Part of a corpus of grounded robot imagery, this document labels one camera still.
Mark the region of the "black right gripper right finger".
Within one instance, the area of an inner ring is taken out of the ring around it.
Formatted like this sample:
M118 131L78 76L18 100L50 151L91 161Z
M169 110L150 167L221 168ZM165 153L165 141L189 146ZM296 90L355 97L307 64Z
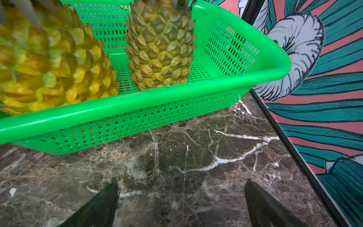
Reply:
M244 193L253 227L308 226L251 179L247 180Z

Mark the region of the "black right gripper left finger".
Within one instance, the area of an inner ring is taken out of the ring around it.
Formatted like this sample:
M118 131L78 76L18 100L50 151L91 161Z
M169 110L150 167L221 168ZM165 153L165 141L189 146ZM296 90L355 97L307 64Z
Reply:
M119 187L116 183L110 183L76 213L60 224L60 226L111 227L118 199Z

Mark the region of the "yellow ripe pineapple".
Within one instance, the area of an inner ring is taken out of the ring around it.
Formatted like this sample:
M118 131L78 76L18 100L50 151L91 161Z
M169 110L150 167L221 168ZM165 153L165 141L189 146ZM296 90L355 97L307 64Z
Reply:
M1 111L22 115L119 94L92 27L60 1L1 1Z

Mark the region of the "greenish brown pineapple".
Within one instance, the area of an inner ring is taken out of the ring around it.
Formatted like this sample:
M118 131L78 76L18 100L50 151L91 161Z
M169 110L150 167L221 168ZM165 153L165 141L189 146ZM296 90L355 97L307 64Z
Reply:
M196 1L134 1L125 36L131 79L138 90L189 81L196 48Z

